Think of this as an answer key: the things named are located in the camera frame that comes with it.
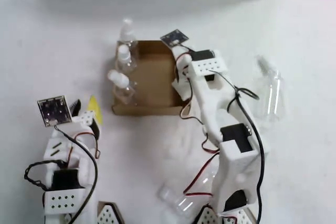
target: open cardboard box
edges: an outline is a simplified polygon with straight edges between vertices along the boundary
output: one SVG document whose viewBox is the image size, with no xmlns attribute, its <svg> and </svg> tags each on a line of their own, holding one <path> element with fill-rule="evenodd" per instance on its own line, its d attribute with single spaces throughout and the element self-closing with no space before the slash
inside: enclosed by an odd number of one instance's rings
<svg viewBox="0 0 336 224">
<path fill-rule="evenodd" d="M 116 115 L 179 115 L 186 102 L 172 87 L 175 79 L 175 59 L 160 40 L 139 41 L 137 69 L 129 74 L 138 83 L 138 106 L 125 105 L 115 99 L 112 110 Z"/>
</svg>

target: yellow object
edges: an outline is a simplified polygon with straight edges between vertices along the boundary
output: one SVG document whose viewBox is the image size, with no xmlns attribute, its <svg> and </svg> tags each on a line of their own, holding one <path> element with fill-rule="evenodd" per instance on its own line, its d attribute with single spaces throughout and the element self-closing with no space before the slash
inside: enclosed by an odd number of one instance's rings
<svg viewBox="0 0 336 224">
<path fill-rule="evenodd" d="M 98 124 L 102 125 L 103 124 L 103 116 L 101 114 L 101 110 L 100 110 L 100 107 L 99 107 L 99 104 L 95 98 L 94 95 L 92 95 L 90 97 L 90 101 L 89 101 L 89 104 L 88 104 L 88 109 L 87 110 L 92 110 L 95 112 L 96 114 L 96 119 L 97 119 L 97 122 Z"/>
</svg>

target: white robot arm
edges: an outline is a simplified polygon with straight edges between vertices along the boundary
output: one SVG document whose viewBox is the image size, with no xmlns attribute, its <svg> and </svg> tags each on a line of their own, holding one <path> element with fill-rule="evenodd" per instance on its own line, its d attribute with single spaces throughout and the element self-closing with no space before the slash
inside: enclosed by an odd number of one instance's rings
<svg viewBox="0 0 336 224">
<path fill-rule="evenodd" d="M 219 51 L 194 52 L 182 46 L 173 47 L 172 51 L 180 78 L 173 87 L 186 100 L 191 91 L 181 86 L 190 81 L 200 107 L 203 131 L 220 150 L 211 205 L 217 213 L 246 208 L 256 202 L 260 193 L 260 171 L 264 169 L 261 159 L 265 161 L 269 148 L 261 140 L 247 104 L 237 99 L 239 90 L 231 84 Z M 246 89 L 242 92 L 254 95 Z M 224 121 L 218 121 L 219 111 Z"/>
<path fill-rule="evenodd" d="M 64 97 L 41 100 L 38 105 L 45 125 L 55 129 L 43 161 L 30 165 L 25 179 L 45 191 L 45 223 L 97 223 L 100 130 L 96 113 L 90 110 L 71 116 Z M 39 164 L 47 167 L 45 184 L 28 176 L 29 170 Z"/>
</svg>

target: white table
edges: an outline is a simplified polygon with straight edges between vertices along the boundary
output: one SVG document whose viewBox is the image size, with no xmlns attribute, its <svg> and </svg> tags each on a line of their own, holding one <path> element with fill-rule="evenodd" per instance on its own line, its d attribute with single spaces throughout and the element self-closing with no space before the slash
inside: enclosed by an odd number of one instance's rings
<svg viewBox="0 0 336 224">
<path fill-rule="evenodd" d="M 0 0 L 0 222 L 43 222 L 42 191 L 23 180 L 51 133 L 36 101 L 95 94 L 104 117 L 99 199 L 116 202 L 126 223 L 174 223 L 160 217 L 157 190 L 208 155 L 196 123 L 112 114 L 106 72 L 131 16 L 139 39 L 179 28 L 198 49 L 219 49 L 238 86 L 252 77 L 255 55 L 277 64 L 290 107 L 264 135 L 272 151 L 262 223 L 333 223 L 335 13 L 336 0 Z"/>
</svg>

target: white bottle cap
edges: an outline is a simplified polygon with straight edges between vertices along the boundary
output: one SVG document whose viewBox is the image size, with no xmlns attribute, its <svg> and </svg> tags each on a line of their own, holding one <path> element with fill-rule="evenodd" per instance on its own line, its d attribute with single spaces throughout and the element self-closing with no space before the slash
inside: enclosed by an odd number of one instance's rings
<svg viewBox="0 0 336 224">
<path fill-rule="evenodd" d="M 121 89 L 125 89 L 130 84 L 130 80 L 126 75 L 123 73 L 119 73 L 116 70 L 110 70 L 107 74 L 107 78 L 109 78 L 110 81 L 112 81 L 116 86 L 118 86 Z"/>
<path fill-rule="evenodd" d="M 118 48 L 118 60 L 121 63 L 128 63 L 131 61 L 131 52 L 127 45 L 121 45 Z"/>
<path fill-rule="evenodd" d="M 123 20 L 123 26 L 120 30 L 120 41 L 134 41 L 133 20 L 126 18 Z"/>
</svg>

